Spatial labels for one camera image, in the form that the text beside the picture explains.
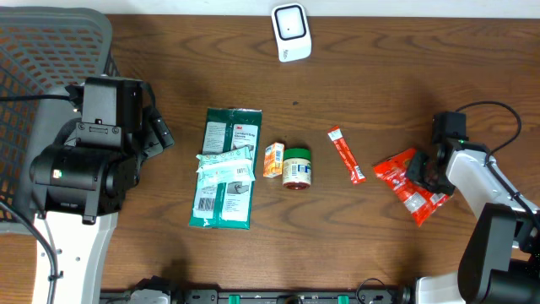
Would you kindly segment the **red snack bag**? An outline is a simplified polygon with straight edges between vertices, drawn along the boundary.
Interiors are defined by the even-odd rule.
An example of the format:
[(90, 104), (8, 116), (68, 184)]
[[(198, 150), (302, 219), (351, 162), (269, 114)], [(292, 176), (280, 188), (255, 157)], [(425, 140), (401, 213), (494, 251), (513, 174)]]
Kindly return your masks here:
[(417, 152), (415, 148), (406, 149), (373, 169), (376, 177), (384, 181), (408, 209), (417, 226), (421, 226), (451, 196), (432, 193), (406, 177), (408, 165)]

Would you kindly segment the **red instant coffee stick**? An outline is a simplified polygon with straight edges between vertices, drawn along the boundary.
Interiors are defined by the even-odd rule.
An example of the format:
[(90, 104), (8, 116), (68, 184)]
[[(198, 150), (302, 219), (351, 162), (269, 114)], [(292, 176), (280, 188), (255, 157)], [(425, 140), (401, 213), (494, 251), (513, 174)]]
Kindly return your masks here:
[(339, 126), (332, 127), (327, 133), (334, 147), (339, 153), (344, 165), (348, 169), (350, 180), (353, 184), (360, 184), (366, 181), (365, 175), (360, 170), (357, 160), (354, 158)]

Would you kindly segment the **green 3M gloves package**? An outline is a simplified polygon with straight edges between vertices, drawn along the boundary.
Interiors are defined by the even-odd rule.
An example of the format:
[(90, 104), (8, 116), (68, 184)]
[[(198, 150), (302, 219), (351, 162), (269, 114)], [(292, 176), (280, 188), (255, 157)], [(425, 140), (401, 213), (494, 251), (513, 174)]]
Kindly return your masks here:
[[(261, 125), (260, 110), (211, 108), (207, 111), (200, 155), (217, 155), (247, 146), (255, 175)], [(254, 182), (229, 182), (205, 188), (196, 186), (189, 225), (248, 230), (253, 186)]]

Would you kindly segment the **green lid jar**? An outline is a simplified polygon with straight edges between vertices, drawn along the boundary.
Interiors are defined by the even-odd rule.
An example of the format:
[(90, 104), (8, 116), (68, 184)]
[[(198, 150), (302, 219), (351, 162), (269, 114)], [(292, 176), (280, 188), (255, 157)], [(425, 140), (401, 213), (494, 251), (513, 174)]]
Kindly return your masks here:
[(308, 149), (286, 149), (283, 155), (283, 186), (305, 190), (311, 186), (311, 152)]

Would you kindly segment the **orange snack packet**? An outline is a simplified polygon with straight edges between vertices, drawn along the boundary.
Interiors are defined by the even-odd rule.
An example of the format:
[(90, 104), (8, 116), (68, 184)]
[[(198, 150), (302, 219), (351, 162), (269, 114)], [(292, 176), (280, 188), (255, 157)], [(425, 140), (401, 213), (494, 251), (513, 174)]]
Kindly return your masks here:
[(263, 176), (274, 178), (283, 173), (284, 144), (273, 143), (265, 148)]

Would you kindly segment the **pale green wipes pack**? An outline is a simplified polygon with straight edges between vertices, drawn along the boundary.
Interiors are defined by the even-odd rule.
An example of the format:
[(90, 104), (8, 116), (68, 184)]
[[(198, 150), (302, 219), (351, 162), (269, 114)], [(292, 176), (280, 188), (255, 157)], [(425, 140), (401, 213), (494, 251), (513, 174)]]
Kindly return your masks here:
[(197, 186), (229, 182), (254, 182), (253, 159), (247, 146), (217, 155), (197, 155)]

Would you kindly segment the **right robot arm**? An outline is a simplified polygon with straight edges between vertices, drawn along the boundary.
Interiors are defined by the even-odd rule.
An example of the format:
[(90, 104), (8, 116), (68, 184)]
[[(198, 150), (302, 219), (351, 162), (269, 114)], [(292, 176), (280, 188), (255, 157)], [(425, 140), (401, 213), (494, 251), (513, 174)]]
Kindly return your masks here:
[(417, 303), (537, 303), (539, 208), (500, 171), (483, 144), (469, 141), (466, 117), (446, 111), (433, 119), (430, 157), (418, 152), (407, 178), (435, 194), (459, 192), (477, 218), (455, 273), (417, 280)]

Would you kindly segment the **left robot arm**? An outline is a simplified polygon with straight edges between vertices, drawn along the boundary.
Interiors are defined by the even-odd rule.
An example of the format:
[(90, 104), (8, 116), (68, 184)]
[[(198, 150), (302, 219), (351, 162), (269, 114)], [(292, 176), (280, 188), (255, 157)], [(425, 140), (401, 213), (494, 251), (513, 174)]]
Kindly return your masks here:
[(24, 179), (37, 208), (34, 303), (96, 303), (105, 257), (143, 163), (175, 143), (150, 84), (90, 77), (41, 102)]

